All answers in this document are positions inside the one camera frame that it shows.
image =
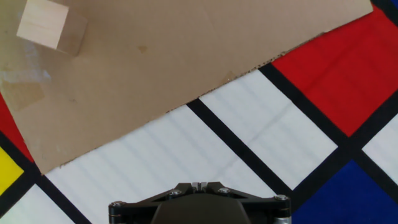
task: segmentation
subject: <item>yellow square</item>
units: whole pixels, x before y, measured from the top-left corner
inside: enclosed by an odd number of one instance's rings
[[[0,195],[23,173],[24,171],[0,147]]]

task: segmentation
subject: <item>blue square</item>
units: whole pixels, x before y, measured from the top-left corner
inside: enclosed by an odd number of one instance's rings
[[[293,214],[292,223],[398,223],[398,205],[350,161]]]

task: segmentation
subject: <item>black stripe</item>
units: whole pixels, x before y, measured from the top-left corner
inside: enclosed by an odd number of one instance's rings
[[[66,196],[46,176],[40,173],[39,168],[28,160],[2,132],[0,132],[0,146],[24,170],[24,173],[0,195],[0,217],[21,199],[34,184],[37,184],[72,221],[79,224],[90,223]]]
[[[305,203],[350,160],[361,154],[362,148],[398,114],[398,91],[396,91],[351,137],[347,137],[272,64],[267,64],[259,70],[339,146],[294,189],[293,211]]]
[[[0,195],[0,218],[26,194],[34,183],[34,177],[24,172]]]
[[[15,145],[0,131],[0,146],[11,159],[25,172],[35,170],[36,166],[26,158]]]
[[[40,176],[36,184],[61,208],[63,212],[75,223],[90,223],[88,219],[77,209],[59,189],[46,177]]]
[[[358,154],[362,154],[362,148],[387,125],[396,114],[398,114],[398,90],[363,123],[347,142],[339,146],[338,149],[329,155],[294,189],[292,196],[293,211],[296,211],[296,209],[305,203],[350,160],[356,158]],[[377,182],[377,184],[390,185],[388,182]]]
[[[259,70],[336,145],[342,145],[347,141],[347,135],[333,124],[295,85],[284,77],[283,74],[275,68],[275,66],[268,63]]]
[[[398,26],[398,9],[391,0],[371,0],[372,3],[381,9],[387,18]]]
[[[398,204],[398,185],[365,152],[357,153],[354,161]]]
[[[290,196],[289,187],[256,156],[201,100],[187,106],[246,163],[275,193]]]

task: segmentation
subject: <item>tape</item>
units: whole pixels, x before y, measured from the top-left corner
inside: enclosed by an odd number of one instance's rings
[[[20,111],[44,98],[40,83],[51,82],[51,77],[39,64],[33,43],[24,41],[27,70],[5,68],[0,71],[0,91],[11,111]]]

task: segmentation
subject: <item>cardboard sheet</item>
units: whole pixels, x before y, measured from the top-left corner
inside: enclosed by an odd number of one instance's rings
[[[18,39],[25,1],[0,2],[0,91],[43,173],[372,11],[368,0],[57,2],[88,19],[77,57]]]

